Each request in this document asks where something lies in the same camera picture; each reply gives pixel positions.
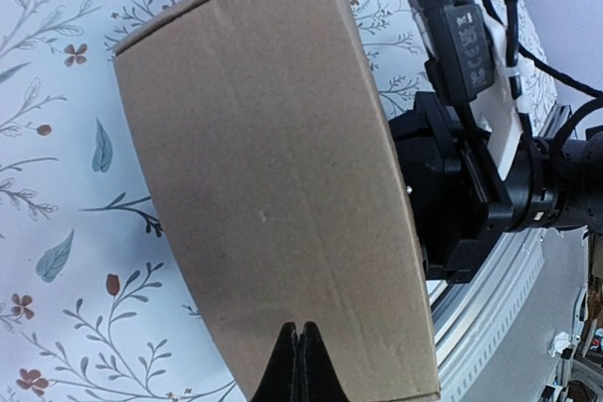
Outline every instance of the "brown cardboard box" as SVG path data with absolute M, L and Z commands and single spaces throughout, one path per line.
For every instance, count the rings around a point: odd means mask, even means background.
M 439 400 L 410 204 L 347 0 L 185 0 L 115 66 L 159 216 L 243 393 L 282 324 L 313 320 L 352 402 Z

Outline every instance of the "blue leaf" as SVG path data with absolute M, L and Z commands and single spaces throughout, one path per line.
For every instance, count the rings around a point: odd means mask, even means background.
M 59 245 L 47 250 L 36 264 L 36 273 L 42 281 L 52 282 L 67 263 L 72 250 L 73 234 L 74 230 Z
M 92 170 L 107 173 L 113 161 L 113 145 L 111 139 L 106 134 L 103 124 L 96 120 L 96 151 L 92 157 Z
M 28 64 L 29 63 L 22 63 L 20 65 L 13 66 L 12 68 L 10 68 L 4 72 L 0 72 L 0 84 L 9 80 L 10 77 L 12 77 L 13 75 L 15 75 L 17 73 L 17 71 L 19 71 L 22 67 L 27 66 Z

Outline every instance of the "white tablecloth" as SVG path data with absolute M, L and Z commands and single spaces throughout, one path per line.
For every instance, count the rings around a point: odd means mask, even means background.
M 243 400 L 161 234 L 111 63 L 178 1 L 0 0 L 0 400 Z M 416 26 L 406 0 L 349 1 L 391 118 L 429 88 Z M 542 54 L 523 8 L 521 28 Z M 555 89 L 535 74 L 526 91 L 538 128 Z

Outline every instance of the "floral pattern fabric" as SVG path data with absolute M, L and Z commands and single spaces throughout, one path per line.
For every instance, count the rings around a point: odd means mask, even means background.
M 0 401 L 244 400 L 172 257 L 112 67 L 112 46 L 178 1 L 0 0 Z M 430 88 L 415 23 L 406 0 L 349 3 L 392 118 Z M 554 86 L 538 72 L 525 91 L 538 129 Z

